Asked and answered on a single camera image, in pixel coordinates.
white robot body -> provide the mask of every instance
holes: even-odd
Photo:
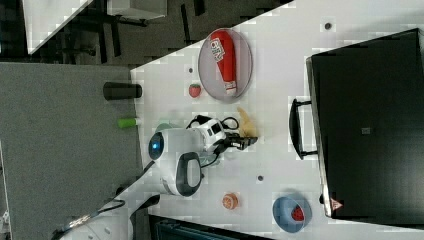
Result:
[[[159,194],[193,195],[202,179],[199,156],[215,154],[218,157],[231,146],[231,141],[225,142],[227,135],[219,120],[208,117],[196,117],[196,120],[200,125],[194,128],[172,128],[155,133],[148,146],[152,161],[143,175],[101,210],[55,231],[52,239],[131,240],[130,216],[149,198]]]

red object in bowl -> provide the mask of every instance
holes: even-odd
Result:
[[[233,39],[225,30],[213,32],[210,39],[212,54],[224,80],[227,95],[234,96],[237,92],[237,69]]]
[[[303,215],[302,209],[298,206],[295,207],[292,211],[292,218],[295,221],[303,221],[305,220],[305,216]]]

white table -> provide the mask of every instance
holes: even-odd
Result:
[[[22,0],[28,54],[33,54],[93,0]]]
[[[296,156],[288,130],[291,101],[309,95],[307,57],[424,27],[423,16],[421,0],[297,0],[240,24],[234,30],[246,37],[252,49],[252,84],[231,105],[212,99],[205,91],[199,99],[188,95],[189,85],[200,82],[197,59],[202,42],[132,70],[133,81],[144,89],[143,98],[135,101],[137,115],[144,121],[139,128],[143,156],[148,156],[146,145],[160,120],[185,126],[197,114],[238,117],[237,106],[254,118],[261,136],[246,151],[226,153],[220,165],[205,169],[206,177],[192,197],[162,195],[149,213],[272,239],[423,239],[423,231],[325,217],[318,202],[318,162]],[[329,31],[324,29],[327,22],[333,25]],[[314,149],[310,111],[305,107],[305,150]],[[257,180],[258,175],[264,176],[263,182]],[[297,234],[281,230],[272,216],[273,201],[293,190],[308,199],[313,212],[309,225]],[[238,209],[222,207],[226,192],[239,194]]]

green object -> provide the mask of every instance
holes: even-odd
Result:
[[[118,120],[118,126],[120,128],[134,127],[137,125],[135,118],[121,118]]]

gray plate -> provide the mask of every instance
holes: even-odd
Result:
[[[252,54],[246,40],[239,33],[228,28],[218,30],[227,31],[233,38],[236,53],[237,92],[235,96],[228,96],[226,94],[221,73],[210,49],[211,35],[206,38],[200,49],[198,63],[200,81],[210,96],[223,102],[231,103],[235,102],[246,91],[249,85],[252,74]]]

